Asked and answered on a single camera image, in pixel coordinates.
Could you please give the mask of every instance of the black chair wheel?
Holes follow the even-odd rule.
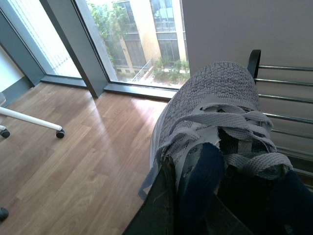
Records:
[[[4,221],[9,216],[9,212],[6,208],[1,207],[0,209],[0,221]]]
[[[8,138],[10,136],[10,132],[7,129],[0,131],[0,135],[4,138]]]
[[[57,137],[62,139],[65,136],[65,131],[61,129],[61,131],[57,131]]]

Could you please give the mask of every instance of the hardwood floor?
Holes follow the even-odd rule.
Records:
[[[41,83],[7,108],[63,126],[66,136],[7,117],[0,138],[4,235],[121,234],[142,201],[149,143],[165,102]]]

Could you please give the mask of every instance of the shoelace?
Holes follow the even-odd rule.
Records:
[[[223,112],[210,113],[205,111],[213,107],[221,109]],[[268,153],[243,153],[224,156],[228,165],[237,167],[238,171],[248,176],[259,175],[262,171],[276,165],[285,165],[286,170],[292,169],[290,160],[285,155],[277,153],[274,143],[269,139],[269,131],[273,128],[273,124],[266,115],[259,111],[246,112],[241,107],[225,103],[208,103],[203,105],[201,110],[202,113],[183,116],[173,123],[167,141],[156,151],[154,165],[138,192],[140,197],[145,197],[145,193],[141,196],[143,189],[149,187],[157,176],[159,161],[163,157],[162,153],[164,155],[168,147],[181,137],[187,137],[185,138],[186,141],[197,141],[201,138],[196,130],[190,127],[175,129],[182,121],[191,121],[202,124],[202,126],[218,126],[236,139],[242,141],[258,140],[263,143]]]

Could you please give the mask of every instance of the tree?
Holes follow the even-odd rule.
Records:
[[[126,18],[125,8],[119,6],[116,2],[112,3],[112,6],[108,6],[106,3],[98,5],[89,1],[88,6],[113,63],[114,46],[112,45],[119,43],[123,37],[121,25],[123,25]]]
[[[169,67],[168,57],[161,57],[155,61],[153,75],[155,81],[167,83],[168,85],[185,83],[190,78],[189,63],[185,60],[177,60],[174,65]]]

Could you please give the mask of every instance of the office chair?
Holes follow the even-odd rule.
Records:
[[[9,216],[9,212],[6,208],[0,208],[0,222],[3,222]]]
[[[65,135],[65,131],[62,129],[62,126],[53,124],[51,122],[47,122],[35,117],[31,117],[25,114],[21,114],[9,109],[5,109],[1,107],[2,104],[5,103],[5,96],[3,93],[0,92],[0,123],[6,118],[6,117],[12,117],[16,118],[22,121],[27,121],[30,123],[34,123],[36,125],[44,126],[50,129],[54,129],[57,131],[56,136],[57,138],[63,138]],[[10,136],[10,132],[5,128],[5,126],[0,125],[0,135],[4,138],[8,138]]]

